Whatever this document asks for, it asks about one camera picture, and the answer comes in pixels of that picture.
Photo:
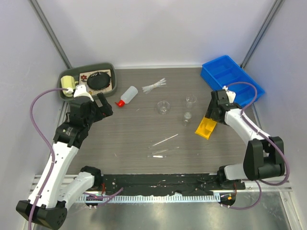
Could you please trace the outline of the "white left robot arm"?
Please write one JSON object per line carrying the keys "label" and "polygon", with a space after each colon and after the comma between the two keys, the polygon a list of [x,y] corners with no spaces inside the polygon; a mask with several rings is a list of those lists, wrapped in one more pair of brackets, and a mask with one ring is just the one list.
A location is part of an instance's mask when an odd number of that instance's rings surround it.
{"label": "white left robot arm", "polygon": [[66,120],[57,127],[50,157],[41,178],[27,200],[20,200],[16,211],[29,224],[37,224],[51,230],[58,230],[64,223],[72,204],[88,189],[97,191],[103,183],[100,169],[84,166],[77,177],[66,187],[62,182],[73,158],[87,138],[93,123],[113,114],[112,106],[103,93],[97,101],[80,95],[70,102]]}

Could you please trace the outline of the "clear glass test tube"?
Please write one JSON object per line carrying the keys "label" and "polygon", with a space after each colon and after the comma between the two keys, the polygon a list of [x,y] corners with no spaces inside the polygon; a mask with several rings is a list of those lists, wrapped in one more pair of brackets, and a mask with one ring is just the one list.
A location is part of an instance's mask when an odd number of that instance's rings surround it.
{"label": "clear glass test tube", "polygon": [[147,155],[148,158],[153,158],[153,159],[164,159],[167,156],[166,155]]}

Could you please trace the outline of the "yellow test tube rack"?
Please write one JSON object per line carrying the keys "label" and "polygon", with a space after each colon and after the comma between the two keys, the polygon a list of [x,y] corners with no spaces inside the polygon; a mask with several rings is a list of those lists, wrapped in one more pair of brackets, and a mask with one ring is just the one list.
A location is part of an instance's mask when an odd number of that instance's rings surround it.
{"label": "yellow test tube rack", "polygon": [[197,127],[195,134],[209,140],[212,132],[214,131],[215,127],[217,125],[217,122],[210,119],[203,117],[199,126]]}

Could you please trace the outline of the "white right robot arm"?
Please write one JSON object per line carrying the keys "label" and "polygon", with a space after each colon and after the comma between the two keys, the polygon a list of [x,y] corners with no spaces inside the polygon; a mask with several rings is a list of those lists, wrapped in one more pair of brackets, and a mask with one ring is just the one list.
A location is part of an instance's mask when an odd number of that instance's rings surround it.
{"label": "white right robot arm", "polygon": [[217,185],[228,189],[237,180],[264,180],[283,176],[283,141],[272,137],[257,127],[243,112],[242,107],[232,100],[233,92],[224,89],[211,92],[205,117],[230,126],[243,140],[246,152],[242,163],[221,166],[217,172]]}

